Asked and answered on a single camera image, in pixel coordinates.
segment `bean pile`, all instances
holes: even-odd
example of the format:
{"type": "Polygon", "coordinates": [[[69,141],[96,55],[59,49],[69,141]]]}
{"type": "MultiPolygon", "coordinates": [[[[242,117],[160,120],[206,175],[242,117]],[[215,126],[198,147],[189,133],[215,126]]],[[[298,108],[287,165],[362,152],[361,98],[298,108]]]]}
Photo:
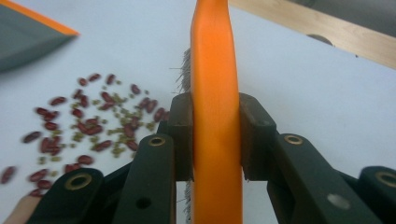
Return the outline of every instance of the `bean pile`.
{"type": "MultiPolygon", "coordinates": [[[[111,149],[113,156],[118,158],[121,153],[126,151],[126,148],[129,148],[132,151],[131,157],[133,158],[138,150],[135,133],[142,127],[154,132],[159,121],[168,119],[169,111],[166,111],[163,107],[158,107],[158,101],[150,99],[147,96],[149,92],[141,91],[136,84],[131,84],[129,97],[121,97],[115,92],[107,92],[107,87],[115,84],[121,85],[121,81],[117,80],[114,74],[110,74],[105,78],[105,84],[102,87],[103,91],[99,94],[100,98],[91,99],[91,96],[84,92],[84,88],[87,88],[91,82],[97,82],[101,78],[102,76],[98,73],[88,77],[81,77],[78,79],[80,88],[76,89],[71,97],[57,96],[49,100],[49,106],[46,106],[46,108],[35,108],[35,112],[42,119],[42,125],[46,131],[45,133],[40,131],[28,133],[22,138],[22,142],[25,144],[38,142],[38,151],[41,154],[37,158],[38,164],[44,165],[47,164],[47,161],[61,161],[62,158],[59,154],[68,147],[77,147],[84,138],[89,138],[92,152],[99,153],[111,149]],[[134,99],[139,94],[146,94],[146,96],[132,109],[124,107],[128,100],[134,99]],[[74,123],[69,125],[56,122],[56,119],[61,116],[61,112],[55,109],[64,104],[70,104],[69,115],[75,118],[74,123]],[[115,129],[108,129],[106,127],[106,119],[101,119],[99,116],[87,118],[85,109],[90,106],[95,106],[99,111],[112,112],[120,126],[115,129]],[[144,122],[143,117],[150,114],[152,114],[152,121],[144,122]],[[73,130],[71,139],[64,139],[63,133],[66,129],[73,130]],[[110,138],[110,135],[116,135],[117,140],[100,139],[100,133],[106,133],[108,138],[110,138]]],[[[64,165],[63,173],[68,173],[93,163],[94,159],[92,156],[79,155],[76,158],[76,162],[64,165]]],[[[8,183],[16,172],[16,166],[7,167],[1,175],[1,184],[8,183]]],[[[43,196],[45,191],[52,186],[52,183],[46,177],[57,176],[58,174],[58,171],[51,171],[48,168],[33,172],[27,177],[29,182],[35,184],[35,189],[29,194],[36,197],[43,196]]]]}

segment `orange edge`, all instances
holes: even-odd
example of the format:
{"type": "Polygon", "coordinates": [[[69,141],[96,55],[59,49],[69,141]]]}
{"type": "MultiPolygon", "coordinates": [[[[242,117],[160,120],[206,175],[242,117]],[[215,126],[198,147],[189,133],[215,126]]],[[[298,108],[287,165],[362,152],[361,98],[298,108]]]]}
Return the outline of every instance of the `orange edge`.
{"type": "Polygon", "coordinates": [[[3,5],[5,7],[9,7],[27,17],[32,18],[35,21],[38,21],[40,23],[43,23],[47,25],[48,27],[58,31],[59,33],[62,33],[64,35],[79,35],[79,33],[65,25],[60,24],[57,21],[54,21],[48,17],[45,17],[41,14],[38,14],[37,12],[34,12],[33,10],[30,10],[27,7],[23,7],[21,5],[18,5],[16,3],[13,3],[8,0],[0,0],[0,5],[3,5]]]}

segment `white table surface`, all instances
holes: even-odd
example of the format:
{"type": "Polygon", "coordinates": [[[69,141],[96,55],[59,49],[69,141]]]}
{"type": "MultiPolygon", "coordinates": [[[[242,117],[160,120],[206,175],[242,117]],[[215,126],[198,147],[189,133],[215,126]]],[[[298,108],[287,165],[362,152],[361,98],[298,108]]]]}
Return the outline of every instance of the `white table surface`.
{"type": "MultiPolygon", "coordinates": [[[[0,221],[34,188],[26,176],[42,168],[36,164],[37,143],[21,143],[26,133],[43,131],[33,108],[46,105],[53,96],[69,96],[78,87],[78,77],[94,72],[114,73],[123,81],[111,90],[125,95],[127,84],[137,83],[169,108],[179,76],[179,70],[171,68],[181,66],[190,45],[195,4],[177,0],[16,2],[81,35],[44,58],[0,74],[0,171],[9,165],[18,167],[15,178],[0,185],[0,221]]],[[[355,177],[370,165],[396,169],[395,70],[239,9],[231,8],[231,19],[240,91],[261,102],[280,133],[308,138],[335,169],[355,177]]],[[[86,89],[97,94],[101,86],[93,83],[86,89]]],[[[59,108],[65,114],[69,109],[59,108]]],[[[70,123],[70,119],[64,116],[59,122],[70,123]]],[[[83,144],[73,150],[64,151],[63,161],[49,163],[47,168],[61,171],[78,154],[89,153],[83,144]]],[[[109,151],[92,155],[97,160],[92,167],[105,175],[130,160],[129,153],[119,159],[109,151]]],[[[184,183],[178,186],[177,197],[182,198],[184,183]]],[[[177,204],[177,223],[184,223],[183,207],[184,203],[177,204]]],[[[266,183],[244,182],[245,223],[276,223],[272,210],[266,183]]]]}

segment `wooden edge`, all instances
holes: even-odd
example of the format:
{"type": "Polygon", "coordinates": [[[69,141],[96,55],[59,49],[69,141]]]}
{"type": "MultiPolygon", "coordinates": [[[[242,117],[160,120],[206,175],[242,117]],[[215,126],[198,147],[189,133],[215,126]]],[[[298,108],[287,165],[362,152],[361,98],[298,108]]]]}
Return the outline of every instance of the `wooden edge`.
{"type": "Polygon", "coordinates": [[[306,35],[322,35],[335,47],[396,69],[396,38],[286,0],[229,0],[251,14],[306,35]]]}
{"type": "Polygon", "coordinates": [[[54,21],[54,20],[52,20],[52,19],[50,19],[48,17],[45,17],[45,16],[43,16],[41,14],[38,14],[37,12],[34,12],[34,11],[30,10],[27,7],[23,7],[21,5],[18,5],[16,3],[13,3],[13,2],[8,1],[8,0],[0,0],[0,5],[3,5],[5,7],[9,7],[9,8],[11,8],[11,9],[13,9],[13,10],[15,10],[15,11],[17,11],[17,12],[19,12],[19,13],[27,16],[27,17],[32,18],[35,21],[43,23],[44,25],[47,25],[48,27],[58,31],[61,34],[64,34],[64,35],[78,35],[77,31],[75,31],[75,30],[73,30],[73,29],[71,29],[71,28],[69,28],[69,27],[67,27],[65,25],[62,25],[59,22],[54,21]]]}

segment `orange plastic strip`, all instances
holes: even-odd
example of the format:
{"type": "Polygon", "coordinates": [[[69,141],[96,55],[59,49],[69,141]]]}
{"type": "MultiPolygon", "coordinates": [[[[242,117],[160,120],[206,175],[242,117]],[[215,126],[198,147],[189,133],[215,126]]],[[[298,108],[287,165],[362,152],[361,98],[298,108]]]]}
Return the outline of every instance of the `orange plastic strip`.
{"type": "Polygon", "coordinates": [[[239,94],[227,0],[198,0],[191,25],[193,224],[242,223],[239,94]]]}
{"type": "Polygon", "coordinates": [[[16,3],[13,3],[11,1],[8,0],[0,0],[0,5],[3,5],[5,7],[9,7],[27,17],[32,18],[35,21],[38,21],[40,23],[43,23],[45,25],[47,25],[48,27],[58,31],[59,33],[62,33],[64,35],[78,35],[78,32],[67,27],[64,26],[62,24],[60,24],[57,21],[54,21],[48,17],[45,17],[43,15],[38,14],[37,12],[34,12],[32,10],[30,10],[29,8],[23,7],[21,5],[18,5],[16,3]]]}

